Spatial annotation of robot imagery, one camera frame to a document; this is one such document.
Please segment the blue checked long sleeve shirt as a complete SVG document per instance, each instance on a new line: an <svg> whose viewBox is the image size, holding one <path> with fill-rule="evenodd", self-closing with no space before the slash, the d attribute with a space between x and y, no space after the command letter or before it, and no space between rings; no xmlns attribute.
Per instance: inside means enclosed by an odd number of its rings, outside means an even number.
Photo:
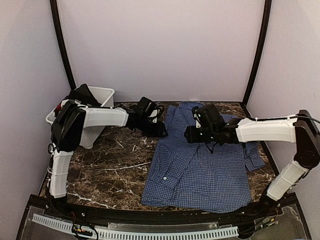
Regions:
<svg viewBox="0 0 320 240"><path fill-rule="evenodd" d="M265 166L258 143L188 143L184 133L195 125L192 109L200 106L183 102L168 107L164 121L168 136L157 143L141 197L143 205L222 214L251 202L247 173Z"/></svg>

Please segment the white plastic bin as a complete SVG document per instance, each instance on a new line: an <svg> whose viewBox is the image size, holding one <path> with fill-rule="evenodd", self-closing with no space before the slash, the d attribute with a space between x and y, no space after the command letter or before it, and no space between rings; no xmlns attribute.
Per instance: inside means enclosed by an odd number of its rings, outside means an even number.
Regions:
<svg viewBox="0 0 320 240"><path fill-rule="evenodd" d="M119 117L114 107L114 93L112 88L88 86L101 106L85 108L86 116L81 135L80 146L91 149L105 126L114 126Z"/></svg>

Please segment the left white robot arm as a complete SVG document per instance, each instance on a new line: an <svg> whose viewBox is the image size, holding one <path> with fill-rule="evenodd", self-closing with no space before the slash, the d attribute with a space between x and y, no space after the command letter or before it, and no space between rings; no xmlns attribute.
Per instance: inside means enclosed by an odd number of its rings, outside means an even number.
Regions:
<svg viewBox="0 0 320 240"><path fill-rule="evenodd" d="M60 108L51 125L51 143L48 152L52 157L49 166L48 192L54 198L51 210L60 218L67 218L70 206L62 199L67 194L69 165L74 151L81 144L83 131L91 127L126 127L140 130L148 138L168 135L166 127L158 118L163 108L146 97L130 107L93 107L68 100Z"/></svg>

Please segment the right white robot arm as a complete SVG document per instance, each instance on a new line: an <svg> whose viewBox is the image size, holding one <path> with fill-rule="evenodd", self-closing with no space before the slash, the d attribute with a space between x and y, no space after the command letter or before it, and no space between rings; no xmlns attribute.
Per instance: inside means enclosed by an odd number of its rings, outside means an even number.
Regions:
<svg viewBox="0 0 320 240"><path fill-rule="evenodd" d="M188 143L215 142L240 144L249 142L288 142L296 153L282 172L271 182L255 213L266 217L284 194L320 163L320 131L317 120L307 110L274 118L233 118L226 122L214 106L192 110L196 124L187 126Z"/></svg>

